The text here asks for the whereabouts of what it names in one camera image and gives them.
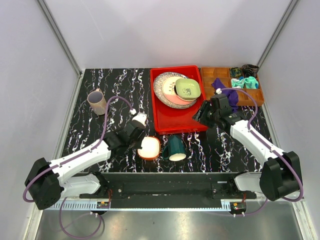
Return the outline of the speckled grey large plate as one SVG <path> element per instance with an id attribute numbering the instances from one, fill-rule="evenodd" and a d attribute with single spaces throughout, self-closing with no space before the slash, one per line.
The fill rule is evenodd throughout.
<path id="1" fill-rule="evenodd" d="M 153 82 L 153 91 L 154 91 L 155 95 L 157 96 L 157 98 L 162 103 L 164 103 L 166 106 L 168 106 L 170 108 L 173 108 L 173 109 L 187 109 L 187 108 L 192 107 L 197 102 L 197 99 L 195 101 L 191 102 L 191 104 L 188 104 L 188 105 L 177 105 L 175 103 L 170 102 L 165 97 L 165 95 L 163 93 L 162 86 L 163 86 L 164 81 L 169 77 L 180 77 L 180 78 L 183 78 L 183 79 L 187 79 L 187 77 L 185 75 L 177 73 L 177 72 L 164 72 L 164 73 L 161 73 L 160 75 L 158 75 L 155 78 L 155 80 Z"/>

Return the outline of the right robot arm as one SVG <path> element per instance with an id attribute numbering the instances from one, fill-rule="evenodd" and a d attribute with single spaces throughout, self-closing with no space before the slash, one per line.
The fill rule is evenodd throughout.
<path id="1" fill-rule="evenodd" d="M 295 201 L 303 195 L 303 181 L 299 156 L 285 152 L 263 137 L 241 112 L 234 112 L 225 94 L 205 100 L 192 117 L 208 127 L 219 127 L 239 141 L 262 166 L 261 172 L 239 173 L 227 185 L 228 195 L 239 198 L 246 191 L 262 193 L 270 201 L 288 199 L 298 191 Z"/>

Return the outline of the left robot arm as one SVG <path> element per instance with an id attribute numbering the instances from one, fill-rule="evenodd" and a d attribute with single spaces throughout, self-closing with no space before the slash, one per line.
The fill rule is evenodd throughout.
<path id="1" fill-rule="evenodd" d="M 128 149 L 140 148 L 145 127 L 132 120 L 123 129 L 110 131 L 103 140 L 96 140 L 70 155 L 51 161 L 43 157 L 36 160 L 24 182 L 23 199 L 34 202 L 39 210 L 45 210 L 63 197 L 88 194 L 103 198 L 108 193 L 108 186 L 101 177 L 77 177 L 76 174 L 111 157 L 121 156 Z"/>

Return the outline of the dark green mug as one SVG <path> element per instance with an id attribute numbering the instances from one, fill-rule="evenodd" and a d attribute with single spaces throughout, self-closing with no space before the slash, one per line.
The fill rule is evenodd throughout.
<path id="1" fill-rule="evenodd" d="M 182 161 L 187 157 L 185 145 L 177 135 L 168 138 L 167 145 L 162 151 L 162 158 L 172 162 Z"/>

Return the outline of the iridescent pink cup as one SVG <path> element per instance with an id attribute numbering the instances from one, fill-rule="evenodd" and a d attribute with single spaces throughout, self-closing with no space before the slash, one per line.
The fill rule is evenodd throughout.
<path id="1" fill-rule="evenodd" d="M 96 115 L 101 116 L 105 114 L 107 101 L 100 88 L 90 92 L 87 96 L 87 101 Z"/>

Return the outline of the orange white square bowl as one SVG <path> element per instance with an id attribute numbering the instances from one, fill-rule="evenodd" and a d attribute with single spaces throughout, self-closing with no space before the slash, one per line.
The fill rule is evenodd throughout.
<path id="1" fill-rule="evenodd" d="M 155 160 L 161 150 L 160 141 L 154 136 L 146 136 L 141 142 L 141 148 L 137 150 L 138 155 L 147 161 Z"/>

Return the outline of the pink cream round plate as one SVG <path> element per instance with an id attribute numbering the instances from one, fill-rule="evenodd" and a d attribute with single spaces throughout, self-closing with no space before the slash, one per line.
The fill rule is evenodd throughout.
<path id="1" fill-rule="evenodd" d="M 176 80 L 180 79 L 179 76 L 172 76 L 167 78 L 162 85 L 162 91 L 164 93 L 164 96 L 172 103 L 179 105 L 179 106 L 186 106 L 188 104 L 191 104 L 191 102 L 194 102 L 195 99 L 182 99 L 180 98 L 176 92 L 175 92 L 175 83 Z"/>

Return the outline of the green panda square dish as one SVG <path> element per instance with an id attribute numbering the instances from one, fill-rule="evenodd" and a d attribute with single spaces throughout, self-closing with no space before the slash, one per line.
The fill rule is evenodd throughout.
<path id="1" fill-rule="evenodd" d="M 196 99 L 201 95 L 199 83 L 191 78 L 179 78 L 174 85 L 176 94 L 183 99 Z"/>

